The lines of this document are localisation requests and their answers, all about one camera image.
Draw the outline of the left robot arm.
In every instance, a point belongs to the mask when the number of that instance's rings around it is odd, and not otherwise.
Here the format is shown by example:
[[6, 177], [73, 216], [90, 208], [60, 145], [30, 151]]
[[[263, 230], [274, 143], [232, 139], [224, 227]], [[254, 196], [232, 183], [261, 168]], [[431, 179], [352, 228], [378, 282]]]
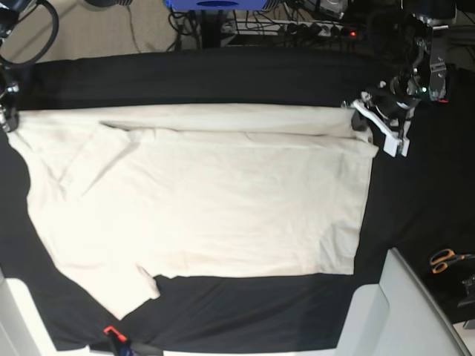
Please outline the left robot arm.
[[407, 156], [416, 108], [448, 103], [446, 63], [455, 1], [396, 1], [367, 17], [366, 33], [377, 59], [390, 63], [391, 79], [363, 90], [351, 103], [384, 135], [384, 152]]

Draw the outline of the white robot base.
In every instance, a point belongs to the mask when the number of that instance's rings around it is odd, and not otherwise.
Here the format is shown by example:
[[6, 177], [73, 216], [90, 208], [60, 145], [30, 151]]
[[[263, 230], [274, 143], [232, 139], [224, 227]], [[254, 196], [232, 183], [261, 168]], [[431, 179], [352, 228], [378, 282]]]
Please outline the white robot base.
[[88, 347], [58, 351], [26, 284], [1, 276], [1, 354], [52, 356], [90, 355], [91, 352]]
[[353, 294], [337, 355], [469, 355], [409, 264], [388, 251], [380, 281]]

